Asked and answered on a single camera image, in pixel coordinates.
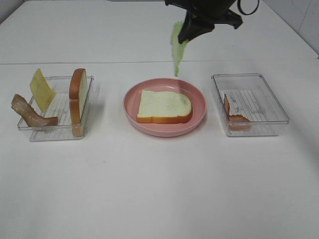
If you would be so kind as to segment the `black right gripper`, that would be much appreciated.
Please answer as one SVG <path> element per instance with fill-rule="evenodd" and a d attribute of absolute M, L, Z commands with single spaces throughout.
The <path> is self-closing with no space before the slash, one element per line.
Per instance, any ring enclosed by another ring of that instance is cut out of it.
<path fill-rule="evenodd" d="M 166 5 L 174 5 L 187 10 L 178 42 L 191 41 L 215 29 L 215 24 L 228 24 L 237 29 L 242 23 L 240 15 L 230 10 L 234 0 L 165 0 Z"/>

